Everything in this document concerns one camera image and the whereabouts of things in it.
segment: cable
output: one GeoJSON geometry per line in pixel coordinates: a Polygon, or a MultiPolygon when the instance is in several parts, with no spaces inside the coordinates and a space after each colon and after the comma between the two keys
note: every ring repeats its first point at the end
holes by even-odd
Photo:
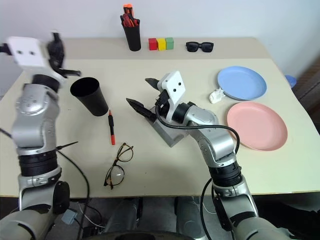
{"type": "Polygon", "coordinates": [[[82,211],[80,203],[78,203],[78,206],[79,206],[80,212],[82,213],[82,216],[84,216],[90,223],[92,223],[93,225],[95,225],[99,228],[105,228],[105,226],[100,226],[100,225],[94,223],[93,221],[91,221],[90,218],[88,218],[87,215],[85,215],[84,212],[82,211]]]}
{"type": "Polygon", "coordinates": [[[73,164],[73,166],[75,166],[76,169],[78,169],[78,171],[81,173],[81,175],[83,176],[84,180],[85,180],[85,183],[86,183],[86,200],[85,200],[85,203],[84,203],[84,209],[83,209],[83,212],[82,212],[82,209],[81,209],[81,212],[82,212],[82,217],[81,217],[81,220],[80,220],[80,227],[79,227],[79,230],[78,230],[78,235],[76,237],[77,240],[80,240],[81,239],[81,230],[83,229],[83,225],[84,225],[84,220],[85,220],[85,213],[87,211],[87,207],[88,207],[88,202],[89,202],[89,197],[90,197],[90,185],[89,185],[89,181],[86,177],[86,175],[84,174],[84,172],[80,169],[80,167],[78,167],[78,165],[72,161],[69,157],[67,157],[65,154],[63,154],[61,151],[57,150],[57,152],[59,154],[61,154],[62,156],[64,156],[64,158],[66,158],[70,163],[73,164]]]}
{"type": "Polygon", "coordinates": [[[202,227],[203,227],[203,230],[205,232],[205,235],[206,237],[208,238],[208,240],[212,240],[212,238],[210,237],[209,235],[209,232],[207,230],[207,227],[206,227],[206,224],[205,224],[205,219],[204,219],[204,196],[205,196],[205,193],[206,193],[206,189],[207,187],[209,186],[209,184],[211,183],[211,178],[209,179],[209,181],[206,182],[206,184],[204,185],[204,188],[202,190],[202,193],[201,193],[201,198],[200,198],[200,218],[201,218],[201,224],[202,224],[202,227]]]}
{"type": "Polygon", "coordinates": [[[206,208],[205,203],[203,203],[202,205],[203,205],[204,210],[205,210],[208,214],[217,214],[216,212],[209,211],[209,210],[206,208]]]}
{"type": "Polygon", "coordinates": [[[88,205],[88,208],[90,208],[90,209],[92,209],[92,210],[95,210],[95,211],[99,214],[100,224],[102,224],[103,218],[102,218],[102,215],[101,215],[101,213],[99,212],[99,210],[96,209],[96,208],[94,208],[93,206],[90,206],[90,205],[88,205]]]}
{"type": "Polygon", "coordinates": [[[12,209],[11,212],[9,212],[9,214],[12,214],[12,213],[15,212],[17,209],[19,209],[19,206],[17,206],[15,209],[12,209]]]}
{"type": "Polygon", "coordinates": [[[183,129],[183,130],[192,130],[192,129],[226,129],[231,131],[236,138],[236,145],[235,145],[235,149],[234,152],[237,154],[238,150],[239,150],[239,146],[240,146],[240,137],[239,134],[237,133],[236,130],[234,130],[233,128],[229,127],[229,126],[225,126],[225,125],[198,125],[198,126],[178,126],[178,125],[171,125],[169,123],[166,123],[160,116],[160,106],[159,105],[155,105],[155,115],[156,118],[160,121],[160,123],[162,123],[163,125],[165,125],[168,128],[171,129],[183,129]]]}
{"type": "Polygon", "coordinates": [[[231,237],[232,237],[232,240],[235,240],[235,235],[234,235],[234,232],[231,230],[231,237]]]}
{"type": "Polygon", "coordinates": [[[79,224],[79,227],[80,227],[81,229],[84,229],[83,227],[81,227],[80,222],[79,222],[76,218],[74,218],[74,221],[79,224]]]}
{"type": "Polygon", "coordinates": [[[8,133],[6,130],[3,130],[2,128],[0,128],[0,133],[3,133],[4,135],[12,139],[12,135],[8,133]]]}

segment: red block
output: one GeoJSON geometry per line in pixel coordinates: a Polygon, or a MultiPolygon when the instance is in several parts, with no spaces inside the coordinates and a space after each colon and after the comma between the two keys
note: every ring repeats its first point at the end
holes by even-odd
{"type": "Polygon", "coordinates": [[[149,38],[149,50],[157,50],[157,39],[156,38],[149,38]]]}

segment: blue object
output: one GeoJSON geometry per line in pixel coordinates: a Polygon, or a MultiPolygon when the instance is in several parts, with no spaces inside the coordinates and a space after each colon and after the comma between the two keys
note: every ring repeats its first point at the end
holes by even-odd
{"type": "Polygon", "coordinates": [[[294,76],[285,75],[285,78],[290,84],[291,88],[293,88],[297,84],[297,79],[294,76]]]}
{"type": "Polygon", "coordinates": [[[240,101],[257,99],[267,91],[264,78],[243,66],[222,69],[218,74],[218,84],[227,96],[240,101]]]}
{"type": "Polygon", "coordinates": [[[77,214],[78,214],[78,213],[77,213],[76,210],[69,208],[69,209],[67,209],[67,210],[64,212],[61,220],[62,220],[65,224],[71,225],[71,224],[74,223],[74,220],[75,220],[75,218],[77,217],[77,214]]]}

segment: pink plate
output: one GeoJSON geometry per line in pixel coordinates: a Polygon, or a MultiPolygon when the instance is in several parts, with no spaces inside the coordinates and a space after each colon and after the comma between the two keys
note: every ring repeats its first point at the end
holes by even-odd
{"type": "Polygon", "coordinates": [[[287,141],[288,131],[282,118],[257,102],[240,102],[231,107],[227,123],[238,132],[243,145],[255,150],[273,151],[287,141]]]}

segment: white wall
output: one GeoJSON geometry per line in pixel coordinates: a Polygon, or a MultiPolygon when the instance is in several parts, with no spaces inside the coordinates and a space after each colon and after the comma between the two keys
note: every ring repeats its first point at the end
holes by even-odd
{"type": "MultiPolygon", "coordinates": [[[[285,74],[298,77],[320,54],[320,0],[130,0],[143,37],[256,37],[285,74]]],[[[125,0],[0,0],[0,41],[124,36],[125,0]]],[[[20,71],[0,57],[0,94],[20,71]]]]}

